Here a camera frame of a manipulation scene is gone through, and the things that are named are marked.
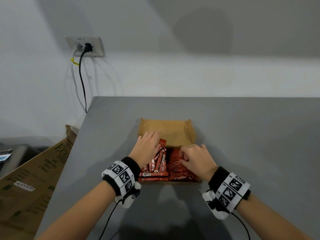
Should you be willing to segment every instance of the wrist-mounted device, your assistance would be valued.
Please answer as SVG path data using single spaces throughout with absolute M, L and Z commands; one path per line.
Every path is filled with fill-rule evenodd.
M 250 195 L 250 184 L 223 167 L 219 167 L 214 173 L 209 187 L 202 197 L 214 216 L 220 220 L 226 219 L 238 203 L 242 199 L 247 200 Z
M 115 161 L 102 173 L 102 179 L 115 191 L 115 201 L 122 200 L 124 208 L 129 208 L 140 193 L 141 184 L 136 182 L 139 173 L 139 165 L 130 157 Z

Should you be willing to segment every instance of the black cable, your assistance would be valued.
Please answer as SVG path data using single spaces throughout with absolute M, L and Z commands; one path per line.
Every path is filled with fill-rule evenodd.
M 82 84 L 82 89 L 83 89 L 83 95 L 84 95 L 84 101 L 85 101 L 85 113 L 87 113 L 87 99 L 86 99 L 86 90 L 85 90 L 85 86 L 83 84 L 83 80 L 82 80 L 82 76 L 81 76 L 81 61 L 82 61 L 82 57 L 85 55 L 85 53 L 87 53 L 86 50 L 84 50 L 80 56 L 80 60 L 79 60 L 79 75 L 80 75 L 80 79 L 81 79 L 81 84 Z
M 233 214 L 233 215 L 242 223 L 242 225 L 244 226 L 245 230 L 247 231 L 248 238 L 249 238 L 249 240 L 250 240 L 250 239 L 251 239 L 251 238 L 250 238 L 250 234 L 249 234 L 248 229 L 246 228 L 246 225 L 245 225 L 245 224 L 242 222 L 242 220 L 240 220 L 240 218 L 237 217 L 234 213 L 231 212 L 231 214 Z
M 108 225 L 108 222 L 109 222 L 109 220 L 110 220 L 110 217 L 111 217 L 112 213 L 114 212 L 114 210 L 116 209 L 117 205 L 120 203 L 120 201 L 122 201 L 122 200 L 119 200 L 119 201 L 117 202 L 117 204 L 114 206 L 113 210 L 111 211 L 111 213 L 110 213 L 110 215 L 109 215 L 109 218 L 108 218 L 108 220 L 107 220 L 107 222 L 106 222 L 106 225 L 104 226 L 103 232 L 102 232 L 101 236 L 99 237 L 99 240 L 102 238 L 102 235 L 104 234 L 104 231 L 106 230 L 106 227 L 107 227 L 107 225 Z

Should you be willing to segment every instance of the electrical outlet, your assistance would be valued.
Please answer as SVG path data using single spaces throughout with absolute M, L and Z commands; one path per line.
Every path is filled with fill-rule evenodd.
M 75 56 L 80 56 L 86 43 L 91 44 L 92 52 L 85 53 L 85 57 L 103 57 L 102 44 L 98 36 L 64 36 L 71 51 L 77 44 L 82 46 L 82 50 L 76 52 Z

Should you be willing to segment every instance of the forearm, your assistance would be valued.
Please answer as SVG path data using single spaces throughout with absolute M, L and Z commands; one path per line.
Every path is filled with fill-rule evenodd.
M 263 240 L 312 240 L 252 194 L 236 209 Z
M 86 239 L 116 194 L 102 181 L 41 234 L 41 239 Z

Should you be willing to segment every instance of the white label sticker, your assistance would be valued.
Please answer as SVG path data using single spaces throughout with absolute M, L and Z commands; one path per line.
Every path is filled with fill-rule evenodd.
M 0 156 L 0 162 L 6 161 L 10 156 L 11 156 L 11 154 L 1 155 Z
M 20 187 L 20 188 L 22 188 L 24 190 L 31 191 L 31 192 L 36 189 L 36 188 L 34 188 L 34 187 L 30 186 L 30 185 L 24 184 L 24 183 L 22 183 L 20 181 L 15 182 L 13 185 L 18 186 L 18 187 Z

